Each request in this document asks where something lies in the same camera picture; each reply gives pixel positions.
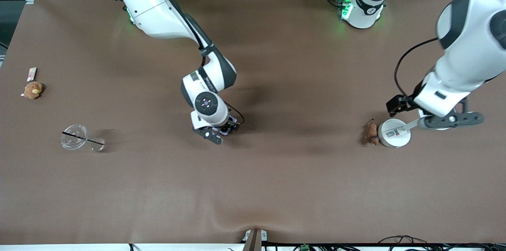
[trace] plush toy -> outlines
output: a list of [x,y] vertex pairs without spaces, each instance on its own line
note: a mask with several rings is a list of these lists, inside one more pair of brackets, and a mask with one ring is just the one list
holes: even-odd
[[38,95],[42,92],[42,84],[39,82],[30,82],[26,87],[23,95],[31,100],[38,98]]
[[367,122],[368,131],[365,140],[367,140],[370,144],[378,145],[380,144],[380,138],[378,137],[378,127],[374,123],[374,119],[371,119]]

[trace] metal bracket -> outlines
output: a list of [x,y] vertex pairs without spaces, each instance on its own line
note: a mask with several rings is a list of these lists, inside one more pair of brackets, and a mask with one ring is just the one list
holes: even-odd
[[27,3],[28,5],[31,5],[31,4],[33,4],[33,1],[34,1],[34,0],[25,0],[25,1],[26,1],[26,3]]
[[[243,241],[247,241],[248,240],[248,237],[249,235],[251,234],[253,230],[250,229],[248,231],[246,231],[246,235],[244,236],[244,238],[242,239]],[[267,231],[263,230],[263,229],[260,229],[260,233],[262,235],[262,241],[267,241]]]
[[261,229],[250,229],[246,231],[243,241],[246,243],[242,251],[261,251],[262,242],[267,241],[267,232]]
[[420,128],[435,130],[436,128],[454,128],[459,126],[479,125],[485,120],[484,116],[477,112],[450,113],[443,118],[428,116],[423,120]]
[[212,143],[215,143],[217,145],[223,143],[223,139],[219,135],[214,134],[212,127],[199,128],[197,130],[193,129],[193,131],[196,132],[197,134],[200,134],[200,136],[202,136],[204,139],[211,141]]
[[403,95],[397,95],[394,98],[391,98],[390,101],[387,102],[387,111],[388,114],[390,114],[390,117],[394,117],[401,112],[419,109],[420,107],[415,103],[412,103],[411,100],[412,98],[405,98]]

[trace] brown teddy bear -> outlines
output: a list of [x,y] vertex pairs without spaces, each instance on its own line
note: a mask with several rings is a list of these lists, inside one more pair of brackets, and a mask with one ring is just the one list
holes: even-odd
[[370,144],[380,144],[380,138],[378,137],[378,127],[374,123],[374,119],[371,119],[365,125],[367,125],[368,128],[365,140],[367,140]]
[[38,98],[42,92],[42,84],[39,82],[30,82],[26,87],[23,95],[31,100]]

